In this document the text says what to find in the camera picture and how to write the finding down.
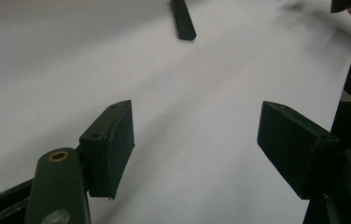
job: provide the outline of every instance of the white surface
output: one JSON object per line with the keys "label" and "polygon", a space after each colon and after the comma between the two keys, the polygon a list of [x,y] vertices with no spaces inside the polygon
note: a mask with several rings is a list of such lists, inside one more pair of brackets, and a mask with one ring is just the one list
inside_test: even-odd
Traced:
{"label": "white surface", "polygon": [[164,0],[0,0],[0,191],[131,99],[136,147],[93,223],[302,223],[256,143],[260,105],[330,129],[351,35],[278,1],[187,4],[194,42]]}

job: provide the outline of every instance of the tabletop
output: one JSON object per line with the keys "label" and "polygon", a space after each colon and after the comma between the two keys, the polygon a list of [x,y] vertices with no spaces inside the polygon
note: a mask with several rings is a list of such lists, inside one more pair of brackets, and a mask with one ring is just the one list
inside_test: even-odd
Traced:
{"label": "tabletop", "polygon": [[132,100],[135,148],[92,223],[302,223],[308,202],[257,145],[261,103],[329,130],[351,32],[287,1],[187,5],[194,41],[167,0],[0,0],[0,191]]}

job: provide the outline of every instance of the white table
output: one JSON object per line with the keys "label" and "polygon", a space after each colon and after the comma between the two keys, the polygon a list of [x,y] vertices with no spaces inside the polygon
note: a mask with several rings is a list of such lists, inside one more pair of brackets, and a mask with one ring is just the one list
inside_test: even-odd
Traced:
{"label": "white table", "polygon": [[136,147],[92,223],[302,223],[301,201],[256,143],[264,100],[330,129],[351,35],[267,0],[0,0],[0,191],[133,101]]}

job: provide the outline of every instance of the screw hole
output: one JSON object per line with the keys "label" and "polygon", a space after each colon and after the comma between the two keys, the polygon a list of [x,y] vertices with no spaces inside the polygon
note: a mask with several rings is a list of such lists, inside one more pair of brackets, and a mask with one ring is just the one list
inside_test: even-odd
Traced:
{"label": "screw hole", "polygon": [[58,151],[49,156],[49,161],[58,162],[63,161],[68,157],[68,152],[66,151]]}

